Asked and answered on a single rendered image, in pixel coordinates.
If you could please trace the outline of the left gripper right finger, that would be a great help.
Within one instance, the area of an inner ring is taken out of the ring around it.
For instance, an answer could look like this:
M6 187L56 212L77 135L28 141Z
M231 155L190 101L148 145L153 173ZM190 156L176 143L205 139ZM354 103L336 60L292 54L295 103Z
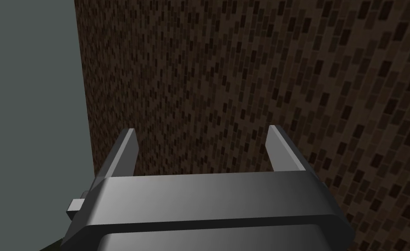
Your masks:
M275 172L306 171L318 178L314 169L281 126L269 126L265 148Z

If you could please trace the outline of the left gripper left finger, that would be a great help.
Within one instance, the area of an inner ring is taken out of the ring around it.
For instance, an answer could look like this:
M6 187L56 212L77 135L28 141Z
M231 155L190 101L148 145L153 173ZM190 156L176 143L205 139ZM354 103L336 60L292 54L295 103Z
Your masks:
M138 151L135 130L122 130L101 166L96 181L108 177L133 176Z

